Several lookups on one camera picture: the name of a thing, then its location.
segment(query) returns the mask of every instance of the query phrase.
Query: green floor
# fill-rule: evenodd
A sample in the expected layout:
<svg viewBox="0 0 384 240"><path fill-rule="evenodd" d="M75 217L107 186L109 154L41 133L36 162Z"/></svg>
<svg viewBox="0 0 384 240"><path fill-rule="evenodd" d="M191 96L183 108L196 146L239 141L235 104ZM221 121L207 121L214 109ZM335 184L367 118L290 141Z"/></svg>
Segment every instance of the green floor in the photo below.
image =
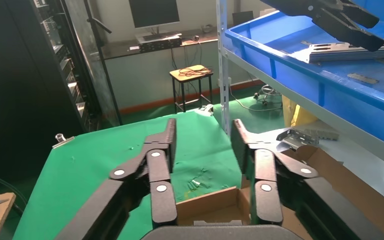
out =
<svg viewBox="0 0 384 240"><path fill-rule="evenodd" d="M260 87L250 87L246 89L236 90L233 94L240 100L240 102L251 109L262 110L262 109L273 109L281 106L280 102L282 98L276 96L270 98L268 106L263 106L261 101L256 101L253 96L259 90ZM215 94L213 96L214 101L214 117L221 124L221 106L220 106L220 95ZM189 109L197 108L198 105L190 105ZM269 110L269 111L252 111L243 108L235 100L229 103L230 120L241 119L245 127L254 133L266 132L274 129L284 127L283 111L282 109ZM135 123L139 121L145 121L148 119L158 118L174 113L174 107L172 104L157 107L149 110L135 112L132 114L125 114L122 116L124 124ZM25 179L23 181L11 182L16 188L18 188L26 198L32 193L33 187L37 181L37 178ZM0 187L0 193L8 192L7 189ZM18 199L16 203L23 208L23 204ZM14 235L17 225L20 221L20 217L12 210L5 221L5 224L0 232L0 240L10 240Z"/></svg>
<svg viewBox="0 0 384 240"><path fill-rule="evenodd" d="M281 106L280 102L282 98L280 96L268 98L268 106L263 106L261 100L256 101L253 96L254 93L258 92L260 86L249 87L245 89L240 89L233 91L234 96L240 100L240 102L251 109L254 110L263 110L263 109L274 109ZM254 133L267 132L274 129L284 128L284 118L282 109L269 110L269 111L252 111L243 108L235 100L232 100L230 96L229 102L229 112L230 120L241 119L245 127ZM214 103L214 117L221 124L221 106L220 106L220 95L215 94L213 96ZM188 105L187 110L198 108L199 105ZM156 107L149 110L144 110L140 112L135 112L128 115L123 115L123 123L131 124L139 121L144 121L148 119L154 119L174 113L174 106L172 104Z"/></svg>

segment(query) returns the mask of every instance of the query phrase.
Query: wall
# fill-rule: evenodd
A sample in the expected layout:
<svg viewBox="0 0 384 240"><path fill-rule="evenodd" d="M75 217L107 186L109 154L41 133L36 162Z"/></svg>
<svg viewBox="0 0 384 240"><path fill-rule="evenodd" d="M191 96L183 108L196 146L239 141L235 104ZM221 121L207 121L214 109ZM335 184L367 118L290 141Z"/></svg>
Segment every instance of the wall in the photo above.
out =
<svg viewBox="0 0 384 240"><path fill-rule="evenodd" d="M201 46L202 65L213 69L212 88L218 88L217 42L203 43ZM190 60L193 59L198 47L199 45L186 47ZM173 53L177 67L184 68L186 66L184 47L173 49ZM190 66L199 64L199 54L198 52L196 60ZM172 79L169 75L169 72L173 70L170 50L118 57L105 60L105 63L120 109L173 97ZM229 63L229 76L232 78L232 84L250 79L246 71L232 62ZM193 85L198 90L198 82L193 82ZM208 81L205 79L202 81L202 90L208 89ZM189 92L194 93L195 91L190 87Z"/></svg>
<svg viewBox="0 0 384 240"><path fill-rule="evenodd" d="M264 9L270 9L271 6L265 4L260 0L241 0L240 1L240 11L253 11L254 18L258 18L260 16L260 11Z"/></svg>
<svg viewBox="0 0 384 240"><path fill-rule="evenodd" d="M227 0L229 13L233 12L234 0ZM135 34L145 33L146 29L135 29L129 0L96 0L101 21L112 31L105 33L107 41L118 42L135 39ZM177 0L180 23L161 27L164 31L186 31L200 29L201 25L217 26L216 0ZM228 14L228 24L233 22Z"/></svg>
<svg viewBox="0 0 384 240"><path fill-rule="evenodd" d="M101 21L112 30L106 33L108 42L119 42L135 38L135 34L145 29L135 29L128 0L95 0ZM228 24L232 24L234 0L227 0ZM199 29L201 25L217 26L216 0L177 0L180 23L166 25L165 31L185 31ZM241 11L254 11L254 17L260 11L270 8L259 0L241 0ZM192 60L198 45L188 46L189 58ZM184 48L175 48L174 58L178 68L186 66ZM194 63L199 63L199 53ZM172 81L169 72L173 70L170 50L155 51L132 56L113 58L105 61L114 95L120 109L147 104L173 97ZM218 88L218 51L217 42L202 44L202 65L214 71L213 89ZM229 63L229 76L232 84L249 80L249 74ZM202 81L202 90L208 90L208 81Z"/></svg>

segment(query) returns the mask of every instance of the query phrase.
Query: blue crate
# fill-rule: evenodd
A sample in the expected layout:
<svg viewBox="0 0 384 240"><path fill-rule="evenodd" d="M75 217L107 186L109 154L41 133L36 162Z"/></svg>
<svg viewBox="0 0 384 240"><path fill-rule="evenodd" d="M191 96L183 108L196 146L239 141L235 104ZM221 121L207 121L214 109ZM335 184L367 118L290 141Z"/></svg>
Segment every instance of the blue crate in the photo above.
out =
<svg viewBox="0 0 384 240"><path fill-rule="evenodd" d="M369 31L384 38L384 0L355 2L380 18L376 27ZM384 141L384 63L356 60L317 65L286 55L307 49L304 41L311 44L338 42L306 16L274 12L232 27L225 35L231 39L229 50L243 60ZM379 82L369 84L347 77L351 73Z"/></svg>

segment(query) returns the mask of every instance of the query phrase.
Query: white metal shelf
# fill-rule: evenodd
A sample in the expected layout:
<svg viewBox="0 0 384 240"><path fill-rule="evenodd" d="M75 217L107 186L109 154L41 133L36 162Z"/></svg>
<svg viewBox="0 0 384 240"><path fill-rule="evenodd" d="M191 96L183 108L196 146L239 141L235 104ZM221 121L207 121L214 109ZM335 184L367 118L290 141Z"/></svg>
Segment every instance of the white metal shelf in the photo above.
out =
<svg viewBox="0 0 384 240"><path fill-rule="evenodd" d="M296 102L306 110L310 111L317 118L335 128L341 134L346 135L360 146L370 151L378 158L384 160L384 141L358 128L341 117L331 113L318 104L310 101L302 95L282 85L271 78L263 71L249 64L233 52L226 48L228 41L225 36L227 27L227 0L217 0L217 31L218 31L218 60L219 60L219 79L220 79L220 97L221 97L221 115L222 127L226 134L230 135L231 120L229 117L229 76L228 60L234 62L239 67L262 80L264 83L276 89L282 95Z"/></svg>

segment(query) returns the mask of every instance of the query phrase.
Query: green backdrop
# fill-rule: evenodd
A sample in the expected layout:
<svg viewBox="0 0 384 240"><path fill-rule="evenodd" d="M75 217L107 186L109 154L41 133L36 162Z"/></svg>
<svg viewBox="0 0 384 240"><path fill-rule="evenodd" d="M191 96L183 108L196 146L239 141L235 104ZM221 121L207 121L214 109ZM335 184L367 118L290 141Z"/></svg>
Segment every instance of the green backdrop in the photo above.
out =
<svg viewBox="0 0 384 240"><path fill-rule="evenodd" d="M87 133L51 151L13 239L54 239L108 178L110 170L135 157L145 137L164 131L169 118L177 119L171 175L176 202L240 187L241 172L230 141L213 117L186 112ZM147 195L130 212L118 239L138 240L150 230L151 203Z"/></svg>

